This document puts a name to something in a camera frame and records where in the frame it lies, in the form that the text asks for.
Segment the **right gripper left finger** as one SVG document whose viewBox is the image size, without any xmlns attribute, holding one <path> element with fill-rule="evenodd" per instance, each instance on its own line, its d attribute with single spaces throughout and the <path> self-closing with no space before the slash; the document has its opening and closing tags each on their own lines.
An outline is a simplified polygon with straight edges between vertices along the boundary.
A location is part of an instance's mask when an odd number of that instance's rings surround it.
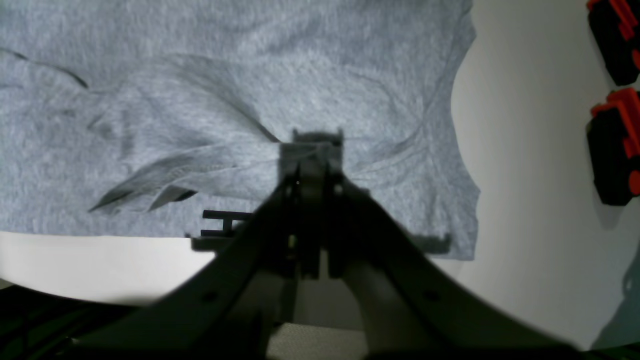
<svg viewBox="0 0 640 360">
<path fill-rule="evenodd" d="M 288 176 L 222 253 L 132 315 L 83 335 L 67 360 L 267 360 L 288 287 L 319 262 L 300 244 L 321 200 L 313 175 Z"/>
</svg>

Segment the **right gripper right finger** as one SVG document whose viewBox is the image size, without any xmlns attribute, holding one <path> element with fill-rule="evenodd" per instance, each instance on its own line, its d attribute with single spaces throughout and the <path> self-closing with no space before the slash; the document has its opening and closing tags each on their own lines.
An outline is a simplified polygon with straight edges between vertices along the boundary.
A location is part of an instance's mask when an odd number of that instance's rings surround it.
<svg viewBox="0 0 640 360">
<path fill-rule="evenodd" d="M 368 360 L 580 359 L 445 275 L 340 171 L 327 170 L 324 181 L 328 271 L 354 294 Z"/>
</svg>

